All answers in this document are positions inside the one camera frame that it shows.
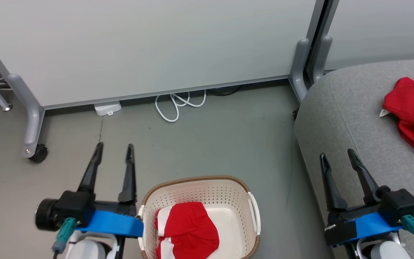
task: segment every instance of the laundry basket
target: laundry basket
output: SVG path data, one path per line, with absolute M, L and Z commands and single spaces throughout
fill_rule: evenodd
M 193 177 L 151 189 L 138 211 L 144 223 L 138 243 L 144 259 L 157 259 L 156 212 L 177 203 L 199 201 L 217 227 L 220 245 L 208 259 L 249 259 L 260 244 L 261 221 L 248 186 L 231 176 Z

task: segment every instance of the gray fabric cushion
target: gray fabric cushion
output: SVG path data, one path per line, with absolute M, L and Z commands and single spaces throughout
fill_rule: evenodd
M 314 84 L 299 109 L 295 132 L 327 223 L 319 155 L 325 153 L 341 195 L 350 206 L 363 204 L 363 192 L 350 166 L 354 149 L 379 186 L 406 188 L 414 195 L 414 149 L 398 134 L 393 115 L 379 118 L 384 96 L 401 77 L 414 80 L 414 60 L 366 64 L 339 69 Z M 414 257 L 414 237 L 400 231 Z M 345 258 L 335 249 L 337 259 Z

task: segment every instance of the gray floor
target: gray floor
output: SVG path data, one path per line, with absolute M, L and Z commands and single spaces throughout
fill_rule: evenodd
M 248 184 L 260 208 L 261 243 L 254 258 L 331 258 L 294 138 L 297 103 L 289 86 L 208 96 L 201 108 L 181 108 L 176 123 L 162 120 L 153 103 L 126 106 L 110 117 L 93 110 L 51 115 L 43 124 L 50 152 L 41 164 L 22 158 L 26 115 L 4 94 L 14 108 L 0 110 L 0 259 L 52 257 L 55 233 L 38 231 L 33 212 L 42 199 L 77 187 L 99 139 L 105 150 L 98 200 L 117 199 L 125 149 L 133 143 L 140 199 L 165 181 L 233 175 Z M 174 114 L 171 102 L 160 107 L 166 116 Z M 127 241 L 124 257 L 141 258 L 136 240 Z

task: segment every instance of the black caster wheel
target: black caster wheel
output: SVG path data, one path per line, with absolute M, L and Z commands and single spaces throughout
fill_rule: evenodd
M 32 157 L 29 157 L 28 160 L 39 164 L 47 157 L 47 147 L 44 144 L 38 144 L 34 153 L 35 154 Z
M 298 110 L 299 110 L 299 107 L 296 108 L 296 110 L 294 110 L 294 112 L 293 112 L 294 120 L 296 120 L 296 117 L 298 116 Z

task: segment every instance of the white panel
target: white panel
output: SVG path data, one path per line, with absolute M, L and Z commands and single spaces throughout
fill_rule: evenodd
M 287 75 L 315 0 L 0 0 L 0 59 L 42 106 Z
M 414 59 L 414 1 L 340 0 L 325 69 Z

